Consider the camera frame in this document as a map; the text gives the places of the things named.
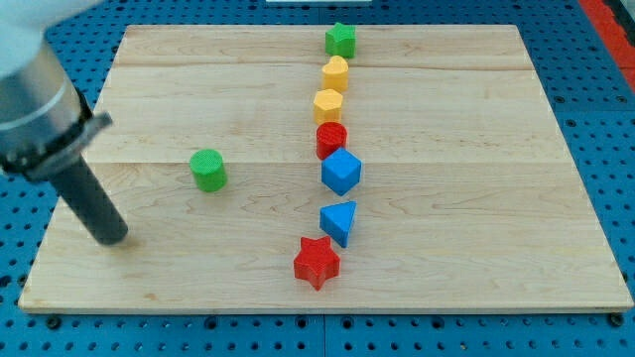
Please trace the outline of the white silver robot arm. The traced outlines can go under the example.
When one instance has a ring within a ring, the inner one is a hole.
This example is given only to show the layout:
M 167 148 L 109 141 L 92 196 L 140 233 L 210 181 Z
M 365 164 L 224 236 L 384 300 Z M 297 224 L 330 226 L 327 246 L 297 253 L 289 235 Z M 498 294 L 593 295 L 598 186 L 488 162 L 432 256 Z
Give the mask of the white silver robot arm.
M 112 124 L 93 114 L 45 32 L 99 0 L 1 0 L 1 170 L 48 179 Z

